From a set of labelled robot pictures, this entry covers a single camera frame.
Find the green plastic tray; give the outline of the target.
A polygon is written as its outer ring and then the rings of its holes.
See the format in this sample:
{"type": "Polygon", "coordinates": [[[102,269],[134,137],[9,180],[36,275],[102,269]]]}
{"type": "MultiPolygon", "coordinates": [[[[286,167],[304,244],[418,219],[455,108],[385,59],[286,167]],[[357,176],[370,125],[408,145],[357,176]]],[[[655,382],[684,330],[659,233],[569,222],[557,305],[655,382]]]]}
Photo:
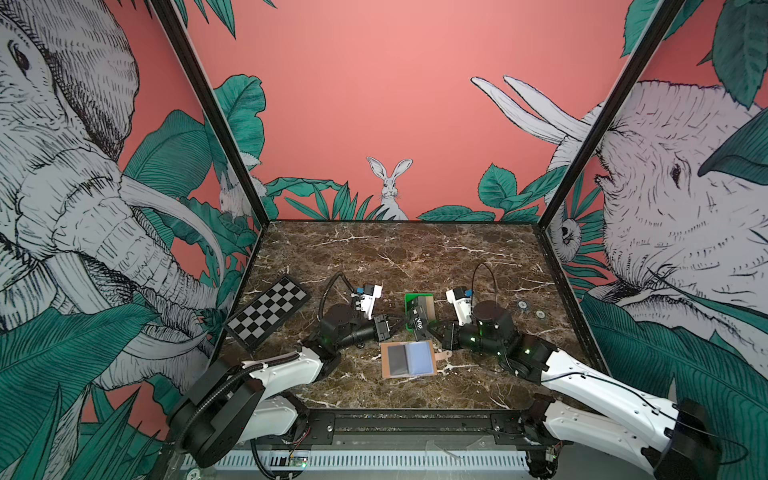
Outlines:
{"type": "Polygon", "coordinates": [[[429,325],[436,320],[432,294],[410,293],[405,296],[407,325],[413,332],[426,334],[429,325]]]}

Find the tan leather card holder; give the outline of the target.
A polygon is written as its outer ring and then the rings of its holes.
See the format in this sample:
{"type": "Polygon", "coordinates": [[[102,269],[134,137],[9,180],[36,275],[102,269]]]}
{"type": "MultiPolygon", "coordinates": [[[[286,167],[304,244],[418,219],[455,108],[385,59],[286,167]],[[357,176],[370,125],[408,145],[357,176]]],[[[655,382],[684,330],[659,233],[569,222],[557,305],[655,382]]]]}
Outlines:
{"type": "Polygon", "coordinates": [[[451,351],[436,351],[431,341],[387,342],[382,343],[380,349],[383,379],[434,376],[438,370],[437,362],[447,360],[452,356],[451,351]],[[387,347],[401,344],[404,344],[407,349],[409,373],[392,377],[389,374],[387,347]]]}

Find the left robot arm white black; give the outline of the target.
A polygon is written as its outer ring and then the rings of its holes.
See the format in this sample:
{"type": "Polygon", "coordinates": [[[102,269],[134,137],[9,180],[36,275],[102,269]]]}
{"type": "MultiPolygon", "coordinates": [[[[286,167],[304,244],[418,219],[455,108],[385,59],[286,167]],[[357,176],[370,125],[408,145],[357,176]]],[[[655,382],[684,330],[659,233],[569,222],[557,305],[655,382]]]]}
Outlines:
{"type": "Polygon", "coordinates": [[[292,388],[327,378],[344,349],[389,340],[402,324],[399,316],[367,319],[351,306],[336,304],[287,354],[255,362],[215,361],[171,410],[167,425],[173,451],[210,467],[238,443],[286,435],[305,410],[288,395],[292,388]]]}

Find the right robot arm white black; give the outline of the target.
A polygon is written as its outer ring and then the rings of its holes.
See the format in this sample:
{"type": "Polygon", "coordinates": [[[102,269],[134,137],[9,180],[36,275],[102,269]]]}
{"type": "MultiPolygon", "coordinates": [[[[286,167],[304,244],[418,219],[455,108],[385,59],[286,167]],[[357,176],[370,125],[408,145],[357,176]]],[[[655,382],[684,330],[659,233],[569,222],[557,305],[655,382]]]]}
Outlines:
{"type": "Polygon", "coordinates": [[[560,446],[582,444],[635,465],[656,479],[715,479],[722,449],[706,409],[689,399],[673,402],[630,387],[578,361],[545,339],[521,332],[508,310],[493,301],[472,308],[464,323],[433,321],[429,333],[445,350],[489,354],[518,379],[581,403],[572,407],[536,396],[500,435],[528,443],[526,463],[536,479],[557,470],[560,446]]]}

